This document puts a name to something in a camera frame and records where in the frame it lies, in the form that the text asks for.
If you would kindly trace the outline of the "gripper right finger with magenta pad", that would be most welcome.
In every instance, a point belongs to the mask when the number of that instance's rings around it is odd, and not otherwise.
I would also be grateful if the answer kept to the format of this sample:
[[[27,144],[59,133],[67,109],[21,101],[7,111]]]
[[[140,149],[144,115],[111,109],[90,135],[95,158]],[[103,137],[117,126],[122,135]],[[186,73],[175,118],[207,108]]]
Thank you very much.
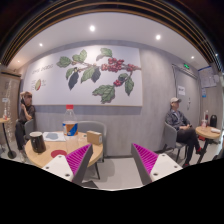
[[[182,169],[167,154],[156,154],[136,143],[131,145],[131,153],[143,185],[147,185]]]

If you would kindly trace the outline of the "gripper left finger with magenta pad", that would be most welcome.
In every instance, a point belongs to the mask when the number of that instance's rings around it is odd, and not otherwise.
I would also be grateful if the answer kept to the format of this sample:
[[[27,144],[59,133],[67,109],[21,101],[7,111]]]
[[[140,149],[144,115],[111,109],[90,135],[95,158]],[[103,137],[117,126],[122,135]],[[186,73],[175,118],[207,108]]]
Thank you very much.
[[[80,185],[92,154],[93,147],[87,144],[66,156],[57,155],[43,167],[43,170]]]

